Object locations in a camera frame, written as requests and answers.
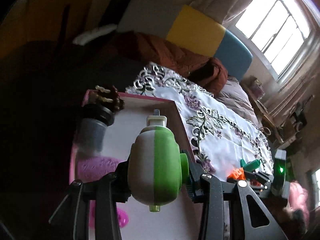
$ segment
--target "orange plastic object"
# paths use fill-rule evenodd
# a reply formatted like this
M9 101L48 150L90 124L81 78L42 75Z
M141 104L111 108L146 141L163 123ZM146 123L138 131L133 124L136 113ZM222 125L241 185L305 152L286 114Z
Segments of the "orange plastic object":
M245 180L243 168L234 169L231 174L228 176L228 179L239 179Z

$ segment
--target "purple object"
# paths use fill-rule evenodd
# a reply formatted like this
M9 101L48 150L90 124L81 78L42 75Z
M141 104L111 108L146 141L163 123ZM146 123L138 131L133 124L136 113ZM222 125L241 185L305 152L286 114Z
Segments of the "purple object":
M118 164L122 162L111 157L93 157L90 159L79 159L76 166L77 178L83 182L90 182L101 179L104 175L116 170ZM90 202L89 226L94 227L96 202ZM122 228L128 222L129 218L125 211L117 208L119 226Z

